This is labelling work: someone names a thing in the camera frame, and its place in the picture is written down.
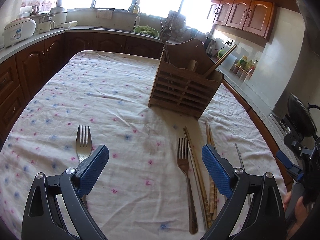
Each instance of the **towel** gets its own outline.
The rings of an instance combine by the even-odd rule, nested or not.
[[[113,11],[114,10],[98,9],[97,10],[97,19],[104,18],[104,19],[111,20]]]

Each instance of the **power outlet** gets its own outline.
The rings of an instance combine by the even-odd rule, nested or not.
[[[229,39],[229,40],[227,40],[227,42],[226,42],[229,46],[232,46],[232,44],[233,44],[233,40],[232,39]]]

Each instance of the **metal fork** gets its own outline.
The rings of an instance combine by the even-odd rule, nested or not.
[[[186,176],[188,191],[188,208],[189,208],[189,232],[194,235],[198,232],[198,222],[196,217],[196,209],[193,201],[190,179],[189,179],[189,161],[188,161],[188,141],[185,138],[179,138],[177,164]]]
[[[76,140],[76,151],[77,155],[79,158],[80,163],[88,158],[91,154],[91,149],[92,149],[92,141],[91,141],[91,133],[90,133],[90,128],[88,125],[88,143],[87,143],[87,136],[86,136],[86,127],[84,126],[84,140],[83,140],[83,126],[81,126],[81,140],[80,140],[80,125],[78,127],[78,132],[77,132],[77,140]],[[84,195],[82,197],[82,201],[86,208],[88,209],[88,204],[87,204],[87,198]]]

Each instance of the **white bowl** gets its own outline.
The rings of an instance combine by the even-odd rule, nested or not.
[[[76,27],[77,24],[78,24],[78,22],[69,22],[69,23],[71,23],[71,26],[70,26],[70,27]]]
[[[71,23],[63,23],[62,24],[62,27],[65,29],[69,28],[70,26],[71,26]]]

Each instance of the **countertop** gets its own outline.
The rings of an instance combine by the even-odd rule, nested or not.
[[[53,37],[55,35],[65,33],[65,32],[93,32],[93,33],[110,33],[110,34],[118,34],[130,37],[139,37],[141,39],[156,41],[161,43],[159,38],[154,38],[146,35],[136,34],[133,32],[121,31],[121,30],[112,30],[112,29],[92,29],[95,26],[77,26],[68,29],[55,29],[51,30],[47,33],[35,33],[30,38],[18,42],[17,44],[0,49],[0,63],[13,56],[17,52],[33,45],[39,41],[45,40],[47,38]],[[169,40],[168,44],[178,44],[180,42],[176,40]],[[269,114],[271,113],[270,108],[266,103],[250,88],[248,87],[242,80],[240,80],[236,75],[232,72],[228,71],[228,69],[224,68],[220,65],[217,70],[224,74],[224,79],[247,101],[247,103],[251,106],[251,108],[257,113],[262,122],[270,131],[271,135],[275,139],[278,144],[280,150],[285,153],[293,163],[297,164],[297,161],[293,154],[287,149],[287,147],[283,144],[283,138],[277,131],[277,128],[271,123],[270,119],[268,119]]]
[[[260,117],[278,144],[279,149],[291,160],[291,162],[298,165],[293,153],[284,145],[283,135],[280,134],[281,132],[277,130],[275,125],[273,125],[271,120],[268,118],[271,113],[271,109],[267,104],[245,82],[227,68],[220,65],[217,70],[224,74],[224,79],[244,98],[244,100]]]
[[[151,36],[141,35],[133,32],[127,32],[127,31],[120,31],[120,30],[112,30],[112,29],[92,29],[96,26],[77,26],[73,28],[68,29],[54,29],[46,33],[35,33],[30,38],[20,41],[17,44],[8,47],[8,48],[2,48],[0,49],[0,64],[4,62],[6,59],[11,57],[12,55],[16,54],[17,52],[29,47],[30,45],[33,45],[39,41],[43,41],[47,38],[50,38],[52,36],[65,33],[65,32],[92,32],[92,33],[110,33],[110,34],[118,34],[123,36],[130,36],[130,37],[137,37],[149,41],[156,41],[159,43],[162,43],[159,38],[154,38]],[[179,44],[179,41],[170,39],[167,41],[168,44]]]

